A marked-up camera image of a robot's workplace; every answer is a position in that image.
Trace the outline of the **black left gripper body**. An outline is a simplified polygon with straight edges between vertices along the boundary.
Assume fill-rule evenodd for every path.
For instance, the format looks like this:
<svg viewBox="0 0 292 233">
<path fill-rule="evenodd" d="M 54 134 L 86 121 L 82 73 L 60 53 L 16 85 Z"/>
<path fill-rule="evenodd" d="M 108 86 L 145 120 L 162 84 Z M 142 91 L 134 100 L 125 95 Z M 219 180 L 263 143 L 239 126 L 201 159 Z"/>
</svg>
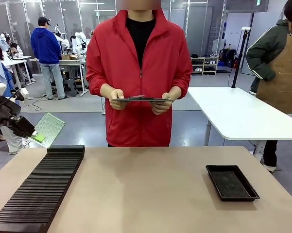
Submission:
<svg viewBox="0 0 292 233">
<path fill-rule="evenodd" d="M 16 136 L 31 137 L 35 128 L 20 115 L 21 107 L 4 96 L 0 96 L 0 127 L 6 126 Z"/>
</svg>

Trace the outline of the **green perforated PCB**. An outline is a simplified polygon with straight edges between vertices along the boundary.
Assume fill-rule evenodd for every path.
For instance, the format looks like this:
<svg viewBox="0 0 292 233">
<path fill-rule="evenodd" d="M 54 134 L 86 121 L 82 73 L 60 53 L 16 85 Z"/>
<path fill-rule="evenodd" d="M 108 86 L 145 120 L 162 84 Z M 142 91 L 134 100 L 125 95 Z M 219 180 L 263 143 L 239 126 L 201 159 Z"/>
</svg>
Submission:
<svg viewBox="0 0 292 233">
<path fill-rule="evenodd" d="M 45 148 L 49 148 L 63 129 L 65 122 L 51 113 L 46 113 L 36 124 L 35 131 L 45 136 L 43 142 L 37 142 Z"/>
</svg>

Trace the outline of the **thin black tray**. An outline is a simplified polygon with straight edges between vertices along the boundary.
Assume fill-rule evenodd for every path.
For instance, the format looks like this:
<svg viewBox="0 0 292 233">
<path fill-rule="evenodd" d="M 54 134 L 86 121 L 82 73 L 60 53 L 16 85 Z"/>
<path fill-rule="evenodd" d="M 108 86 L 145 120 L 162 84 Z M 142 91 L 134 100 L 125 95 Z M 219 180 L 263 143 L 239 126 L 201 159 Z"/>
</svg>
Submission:
<svg viewBox="0 0 292 233">
<path fill-rule="evenodd" d="M 145 98 L 145 97 L 130 97 L 130 98 L 117 98 L 117 99 L 110 99 L 113 101 L 123 101 L 123 102 L 173 102 L 173 100 L 170 99 L 163 99 L 163 98 Z"/>
</svg>

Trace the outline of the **person's right hand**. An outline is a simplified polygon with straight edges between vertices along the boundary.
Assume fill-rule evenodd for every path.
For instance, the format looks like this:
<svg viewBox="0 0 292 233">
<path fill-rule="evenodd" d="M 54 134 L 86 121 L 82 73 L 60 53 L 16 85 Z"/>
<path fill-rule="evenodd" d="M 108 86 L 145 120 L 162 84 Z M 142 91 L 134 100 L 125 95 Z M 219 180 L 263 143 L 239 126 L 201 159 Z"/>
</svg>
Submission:
<svg viewBox="0 0 292 233">
<path fill-rule="evenodd" d="M 120 89 L 114 89 L 111 91 L 109 96 L 109 102 L 113 109 L 115 110 L 123 110 L 126 107 L 126 102 L 120 101 L 124 99 L 123 91 Z"/>
</svg>

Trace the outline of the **person's left hand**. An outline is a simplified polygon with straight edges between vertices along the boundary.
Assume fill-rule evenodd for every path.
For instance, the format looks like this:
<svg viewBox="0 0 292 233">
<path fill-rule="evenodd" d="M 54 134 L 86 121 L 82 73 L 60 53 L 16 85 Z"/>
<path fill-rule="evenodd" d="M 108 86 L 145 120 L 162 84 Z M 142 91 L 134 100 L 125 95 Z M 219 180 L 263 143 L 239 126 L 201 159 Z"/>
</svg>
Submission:
<svg viewBox="0 0 292 233">
<path fill-rule="evenodd" d="M 164 93 L 162 95 L 163 99 L 167 99 L 168 101 L 155 101 L 155 102 L 150 102 L 151 107 L 152 107 L 152 112 L 155 115 L 160 115 L 164 112 L 167 112 L 172 103 L 178 98 L 175 94 L 173 94 L 172 92 L 169 93 Z"/>
</svg>

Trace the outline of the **black step stool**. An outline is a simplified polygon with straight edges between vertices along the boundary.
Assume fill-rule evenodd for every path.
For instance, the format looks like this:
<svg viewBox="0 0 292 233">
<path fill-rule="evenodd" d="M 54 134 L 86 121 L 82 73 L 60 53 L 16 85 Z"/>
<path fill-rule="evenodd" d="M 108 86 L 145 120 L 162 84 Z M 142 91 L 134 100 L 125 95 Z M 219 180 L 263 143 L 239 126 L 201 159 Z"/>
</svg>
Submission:
<svg viewBox="0 0 292 233">
<path fill-rule="evenodd" d="M 64 92 L 66 95 L 71 97 L 76 97 L 78 94 L 78 89 L 74 79 L 63 80 Z"/>
</svg>

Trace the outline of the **white side table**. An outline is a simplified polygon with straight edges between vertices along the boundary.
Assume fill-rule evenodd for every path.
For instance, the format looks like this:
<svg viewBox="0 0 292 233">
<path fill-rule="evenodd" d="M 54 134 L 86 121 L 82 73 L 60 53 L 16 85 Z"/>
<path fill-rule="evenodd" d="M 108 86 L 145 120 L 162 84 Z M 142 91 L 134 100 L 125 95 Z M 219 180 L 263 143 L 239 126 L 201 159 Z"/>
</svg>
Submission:
<svg viewBox="0 0 292 233">
<path fill-rule="evenodd" d="M 27 67 L 27 61 L 30 56 L 23 56 L 20 58 L 15 58 L 13 60 L 3 60 L 1 63 L 7 68 L 12 70 L 12 74 L 16 80 L 16 84 L 18 89 L 21 89 L 23 87 L 32 85 L 35 83 L 35 81 L 32 81 L 29 70 Z M 23 64 L 25 67 L 26 75 L 23 74 L 23 71 L 20 67 L 20 64 Z"/>
</svg>

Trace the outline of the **person in blue hoodie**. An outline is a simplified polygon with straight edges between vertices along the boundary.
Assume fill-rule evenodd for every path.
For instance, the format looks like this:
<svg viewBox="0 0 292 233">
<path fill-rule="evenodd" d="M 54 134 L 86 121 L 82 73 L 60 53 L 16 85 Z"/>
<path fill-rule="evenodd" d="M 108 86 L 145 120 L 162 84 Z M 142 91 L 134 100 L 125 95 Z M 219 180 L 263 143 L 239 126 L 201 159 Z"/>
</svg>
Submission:
<svg viewBox="0 0 292 233">
<path fill-rule="evenodd" d="M 54 78 L 57 98 L 64 100 L 68 96 L 64 92 L 63 77 L 59 66 L 61 49 L 55 35 L 48 30 L 49 21 L 46 17 L 39 17 L 38 27 L 31 33 L 31 46 L 35 58 L 39 60 L 47 99 L 53 99 L 51 78 Z"/>
</svg>

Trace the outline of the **white background desk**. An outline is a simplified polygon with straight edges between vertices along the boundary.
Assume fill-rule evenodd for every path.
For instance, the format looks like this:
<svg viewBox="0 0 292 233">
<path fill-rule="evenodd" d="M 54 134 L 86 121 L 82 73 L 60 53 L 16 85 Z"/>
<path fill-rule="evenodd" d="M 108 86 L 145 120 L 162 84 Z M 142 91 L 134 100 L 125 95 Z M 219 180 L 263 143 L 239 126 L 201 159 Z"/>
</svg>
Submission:
<svg viewBox="0 0 292 233">
<path fill-rule="evenodd" d="M 82 97 L 88 91 L 86 81 L 86 58 L 80 57 L 79 60 L 59 60 L 59 66 L 63 80 L 74 79 L 78 94 Z"/>
</svg>

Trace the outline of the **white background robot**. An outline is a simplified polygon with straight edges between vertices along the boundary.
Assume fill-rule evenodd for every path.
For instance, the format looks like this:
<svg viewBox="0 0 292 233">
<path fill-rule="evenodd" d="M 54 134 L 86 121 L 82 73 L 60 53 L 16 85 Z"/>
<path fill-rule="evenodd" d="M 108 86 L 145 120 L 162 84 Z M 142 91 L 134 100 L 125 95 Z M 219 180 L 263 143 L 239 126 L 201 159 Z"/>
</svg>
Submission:
<svg viewBox="0 0 292 233">
<path fill-rule="evenodd" d="M 59 30 L 58 24 L 55 26 L 53 34 L 55 35 L 61 49 L 62 55 L 76 55 L 77 57 L 86 57 L 89 39 L 83 32 L 76 32 L 70 39 L 66 39 L 66 34 Z"/>
</svg>

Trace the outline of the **person in red jacket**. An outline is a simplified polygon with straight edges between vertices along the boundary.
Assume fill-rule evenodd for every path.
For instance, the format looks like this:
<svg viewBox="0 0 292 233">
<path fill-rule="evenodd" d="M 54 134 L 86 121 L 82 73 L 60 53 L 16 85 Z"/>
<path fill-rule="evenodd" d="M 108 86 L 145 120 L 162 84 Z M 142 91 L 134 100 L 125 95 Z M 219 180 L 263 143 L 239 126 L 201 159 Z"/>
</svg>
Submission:
<svg viewBox="0 0 292 233">
<path fill-rule="evenodd" d="M 92 95 L 105 98 L 106 140 L 110 147 L 167 147 L 172 107 L 155 115 L 150 102 L 111 107 L 114 89 L 124 98 L 162 98 L 188 91 L 192 64 L 184 31 L 165 18 L 161 8 L 120 10 L 94 30 L 86 55 L 86 79 Z"/>
</svg>

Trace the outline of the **wooden shoe rack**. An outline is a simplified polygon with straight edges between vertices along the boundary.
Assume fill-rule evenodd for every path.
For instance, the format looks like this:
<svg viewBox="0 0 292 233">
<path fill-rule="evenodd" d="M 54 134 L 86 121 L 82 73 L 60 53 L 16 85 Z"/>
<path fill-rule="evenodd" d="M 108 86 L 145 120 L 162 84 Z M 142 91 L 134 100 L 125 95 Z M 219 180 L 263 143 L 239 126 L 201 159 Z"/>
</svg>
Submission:
<svg viewBox="0 0 292 233">
<path fill-rule="evenodd" d="M 192 75 L 216 75 L 218 66 L 218 56 L 191 57 Z"/>
</svg>

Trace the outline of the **black rectangular tray with foam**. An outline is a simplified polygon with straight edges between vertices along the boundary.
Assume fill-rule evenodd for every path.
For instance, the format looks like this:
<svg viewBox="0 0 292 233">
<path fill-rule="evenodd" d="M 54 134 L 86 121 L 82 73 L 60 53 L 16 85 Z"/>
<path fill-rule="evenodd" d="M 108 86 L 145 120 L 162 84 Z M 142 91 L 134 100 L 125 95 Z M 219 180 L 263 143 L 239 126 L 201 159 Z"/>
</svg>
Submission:
<svg viewBox="0 0 292 233">
<path fill-rule="evenodd" d="M 206 170 L 221 201 L 252 202 L 260 198 L 237 165 L 207 165 Z"/>
</svg>

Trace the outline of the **white rounded table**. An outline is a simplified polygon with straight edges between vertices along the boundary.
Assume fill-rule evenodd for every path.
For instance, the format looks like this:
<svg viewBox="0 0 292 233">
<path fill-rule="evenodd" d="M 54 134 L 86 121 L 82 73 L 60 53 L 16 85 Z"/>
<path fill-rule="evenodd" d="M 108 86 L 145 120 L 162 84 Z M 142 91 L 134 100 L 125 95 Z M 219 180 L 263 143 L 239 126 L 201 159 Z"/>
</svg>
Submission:
<svg viewBox="0 0 292 233">
<path fill-rule="evenodd" d="M 224 139 L 253 142 L 257 159 L 262 158 L 266 141 L 292 141 L 292 117 L 240 88 L 189 87 L 188 93 L 208 119 L 205 146 L 211 128 Z"/>
</svg>

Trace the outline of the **dark bags pile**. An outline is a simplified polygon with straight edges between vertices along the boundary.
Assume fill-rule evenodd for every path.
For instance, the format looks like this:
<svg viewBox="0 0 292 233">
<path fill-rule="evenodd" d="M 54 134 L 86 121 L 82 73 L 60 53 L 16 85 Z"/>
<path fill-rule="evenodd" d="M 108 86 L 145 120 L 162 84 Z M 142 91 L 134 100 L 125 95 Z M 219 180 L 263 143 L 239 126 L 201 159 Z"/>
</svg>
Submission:
<svg viewBox="0 0 292 233">
<path fill-rule="evenodd" d="M 236 49 L 222 49 L 219 53 L 219 66 L 234 68 L 236 66 L 237 50 Z"/>
</svg>

